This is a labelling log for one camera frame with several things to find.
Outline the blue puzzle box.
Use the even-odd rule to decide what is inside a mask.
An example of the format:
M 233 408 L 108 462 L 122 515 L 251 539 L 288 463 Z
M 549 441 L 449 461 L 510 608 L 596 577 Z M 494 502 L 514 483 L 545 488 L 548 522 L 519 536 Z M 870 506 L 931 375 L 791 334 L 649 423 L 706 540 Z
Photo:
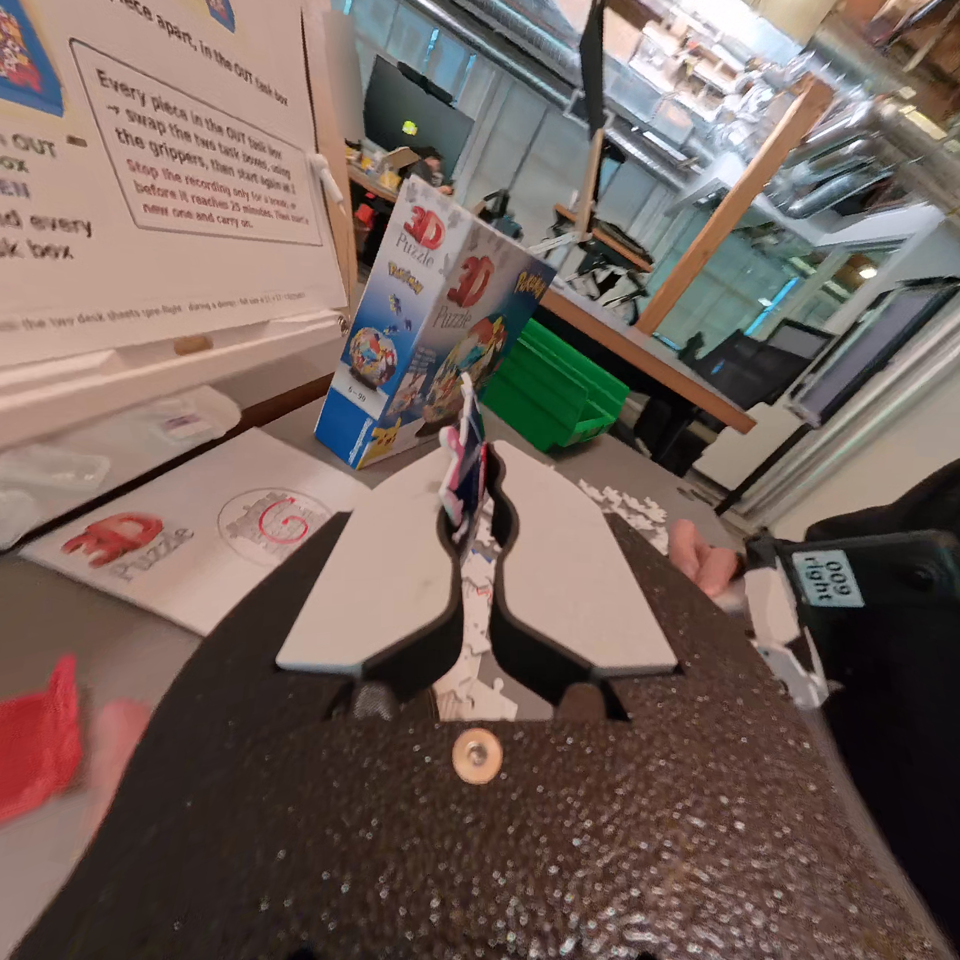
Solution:
M 457 423 L 556 270 L 417 175 L 403 181 L 315 429 L 354 471 Z

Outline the silver ventilation duct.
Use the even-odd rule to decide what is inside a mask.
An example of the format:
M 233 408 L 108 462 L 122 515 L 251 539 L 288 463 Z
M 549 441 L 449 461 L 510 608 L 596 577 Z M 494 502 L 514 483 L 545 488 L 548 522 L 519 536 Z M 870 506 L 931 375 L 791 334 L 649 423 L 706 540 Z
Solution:
M 894 179 L 936 143 L 890 98 L 839 107 L 791 150 L 764 188 L 785 217 L 807 220 Z

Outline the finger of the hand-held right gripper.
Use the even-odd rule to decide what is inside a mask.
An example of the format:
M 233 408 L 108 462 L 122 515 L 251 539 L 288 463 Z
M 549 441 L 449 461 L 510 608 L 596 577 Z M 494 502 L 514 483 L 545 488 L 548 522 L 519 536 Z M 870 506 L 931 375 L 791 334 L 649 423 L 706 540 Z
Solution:
M 779 564 L 748 569 L 743 577 L 752 643 L 759 653 L 786 650 L 803 635 L 796 598 Z
M 755 650 L 802 711 L 818 711 L 830 697 L 830 684 L 810 637 L 785 644 L 757 640 Z

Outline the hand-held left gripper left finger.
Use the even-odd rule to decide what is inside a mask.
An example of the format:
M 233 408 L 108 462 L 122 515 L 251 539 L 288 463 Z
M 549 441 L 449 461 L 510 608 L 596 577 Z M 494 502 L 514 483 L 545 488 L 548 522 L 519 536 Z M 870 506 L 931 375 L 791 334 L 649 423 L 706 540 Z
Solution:
M 461 557 L 430 453 L 390 475 L 350 514 L 276 657 L 286 671 L 377 683 L 400 702 L 459 659 Z

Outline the pile of white puzzle pieces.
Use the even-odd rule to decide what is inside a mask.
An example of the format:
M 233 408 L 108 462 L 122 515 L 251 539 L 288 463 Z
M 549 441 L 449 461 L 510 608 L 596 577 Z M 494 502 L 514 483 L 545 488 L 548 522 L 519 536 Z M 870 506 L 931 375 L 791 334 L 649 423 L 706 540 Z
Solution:
M 601 512 L 618 517 L 661 555 L 668 551 L 667 512 L 649 497 L 637 499 L 586 480 L 579 488 Z M 547 721 L 553 706 L 499 665 L 490 640 L 500 547 L 493 534 L 493 501 L 483 508 L 474 542 L 462 563 L 461 652 L 432 688 L 438 720 L 446 723 Z

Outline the printed instruction sign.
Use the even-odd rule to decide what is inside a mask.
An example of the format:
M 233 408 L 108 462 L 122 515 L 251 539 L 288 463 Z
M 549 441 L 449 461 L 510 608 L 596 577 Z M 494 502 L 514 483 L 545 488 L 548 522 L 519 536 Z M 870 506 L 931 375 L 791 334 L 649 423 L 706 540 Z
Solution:
M 306 2 L 2 2 L 2 449 L 335 364 L 343 165 Z

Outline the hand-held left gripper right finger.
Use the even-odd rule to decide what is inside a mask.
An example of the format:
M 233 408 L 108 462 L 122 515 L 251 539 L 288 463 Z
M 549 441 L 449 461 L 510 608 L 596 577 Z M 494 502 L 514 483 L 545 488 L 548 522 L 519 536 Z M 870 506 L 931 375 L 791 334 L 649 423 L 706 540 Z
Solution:
M 615 707 L 613 682 L 676 672 L 678 656 L 594 501 L 506 440 L 488 452 L 487 490 L 500 547 L 488 635 L 510 678 L 552 707 L 577 686 Z

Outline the green plastic bin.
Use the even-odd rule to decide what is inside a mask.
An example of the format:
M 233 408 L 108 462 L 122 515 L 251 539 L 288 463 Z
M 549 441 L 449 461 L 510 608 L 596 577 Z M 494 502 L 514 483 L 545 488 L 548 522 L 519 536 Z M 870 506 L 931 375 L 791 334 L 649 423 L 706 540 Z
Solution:
M 482 403 L 542 453 L 608 433 L 629 388 L 535 319 L 483 390 Z

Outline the wooden post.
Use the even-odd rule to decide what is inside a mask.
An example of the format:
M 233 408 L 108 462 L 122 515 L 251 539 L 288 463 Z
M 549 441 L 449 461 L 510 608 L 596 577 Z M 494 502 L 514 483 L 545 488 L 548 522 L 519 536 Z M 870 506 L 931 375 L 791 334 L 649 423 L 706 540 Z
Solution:
M 766 138 L 737 182 L 658 287 L 635 324 L 652 335 L 709 263 L 753 201 L 809 134 L 834 100 L 834 90 L 812 73 L 794 85 L 794 101 Z

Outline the black chair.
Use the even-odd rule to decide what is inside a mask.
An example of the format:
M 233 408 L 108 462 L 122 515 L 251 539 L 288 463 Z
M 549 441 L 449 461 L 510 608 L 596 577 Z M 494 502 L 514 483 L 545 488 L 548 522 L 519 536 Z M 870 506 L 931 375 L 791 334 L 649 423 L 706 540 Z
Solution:
M 701 334 L 695 334 L 678 360 L 744 411 L 761 403 L 773 405 L 809 365 L 806 358 L 739 330 L 697 357 L 693 347 L 701 340 Z

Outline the black monitor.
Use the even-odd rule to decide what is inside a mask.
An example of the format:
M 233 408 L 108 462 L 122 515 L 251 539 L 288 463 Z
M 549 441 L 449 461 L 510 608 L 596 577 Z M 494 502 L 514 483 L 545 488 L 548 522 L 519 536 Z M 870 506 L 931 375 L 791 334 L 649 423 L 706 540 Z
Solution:
M 444 178 L 451 181 L 474 129 L 474 120 L 451 96 L 405 63 L 378 54 L 373 60 L 363 108 L 366 140 L 385 152 L 435 148 Z

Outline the red plastic case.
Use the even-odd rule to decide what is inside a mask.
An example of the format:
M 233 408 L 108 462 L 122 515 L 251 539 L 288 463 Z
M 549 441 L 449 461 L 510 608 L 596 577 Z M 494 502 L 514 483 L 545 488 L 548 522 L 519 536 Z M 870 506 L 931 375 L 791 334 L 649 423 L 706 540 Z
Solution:
M 1 703 L 1 823 L 63 793 L 82 758 L 76 657 L 61 657 L 46 687 Z

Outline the colourful puzzle piece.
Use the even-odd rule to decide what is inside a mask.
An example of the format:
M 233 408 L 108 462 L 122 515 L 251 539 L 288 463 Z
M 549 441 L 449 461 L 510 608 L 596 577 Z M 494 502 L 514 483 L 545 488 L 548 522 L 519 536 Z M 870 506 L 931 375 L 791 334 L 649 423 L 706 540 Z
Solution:
M 467 549 L 476 516 L 486 499 L 488 443 L 474 382 L 466 372 L 461 376 L 461 395 L 460 418 L 438 435 L 450 457 L 438 497 L 450 526 L 451 542 Z

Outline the person's right hand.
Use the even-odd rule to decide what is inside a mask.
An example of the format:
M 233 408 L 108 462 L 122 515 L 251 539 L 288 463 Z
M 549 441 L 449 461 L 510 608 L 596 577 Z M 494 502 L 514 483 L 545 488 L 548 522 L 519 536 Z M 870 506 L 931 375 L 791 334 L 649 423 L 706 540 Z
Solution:
M 713 546 L 693 521 L 678 519 L 668 533 L 667 557 L 703 594 L 718 601 L 741 581 L 745 559 L 735 550 Z

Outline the wooden workbench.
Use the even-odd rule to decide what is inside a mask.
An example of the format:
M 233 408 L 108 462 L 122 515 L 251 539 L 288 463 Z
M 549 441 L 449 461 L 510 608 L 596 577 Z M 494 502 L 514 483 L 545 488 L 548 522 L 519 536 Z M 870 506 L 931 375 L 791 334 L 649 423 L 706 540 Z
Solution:
M 392 201 L 390 218 L 403 182 Z M 729 402 L 685 366 L 663 343 L 625 326 L 610 311 L 577 294 L 570 285 L 554 278 L 534 316 L 539 308 L 620 358 L 630 369 L 640 372 L 643 377 L 652 378 L 654 383 L 666 389 L 669 397 L 691 404 L 741 434 L 748 433 L 754 427 L 755 421 L 750 414 Z

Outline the puzzle instruction sheet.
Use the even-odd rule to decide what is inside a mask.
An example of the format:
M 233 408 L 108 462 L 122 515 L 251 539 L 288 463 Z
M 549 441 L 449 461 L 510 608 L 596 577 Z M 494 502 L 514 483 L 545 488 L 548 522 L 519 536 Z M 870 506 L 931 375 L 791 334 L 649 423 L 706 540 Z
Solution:
M 206 637 L 370 489 L 251 429 L 27 545 L 21 555 Z

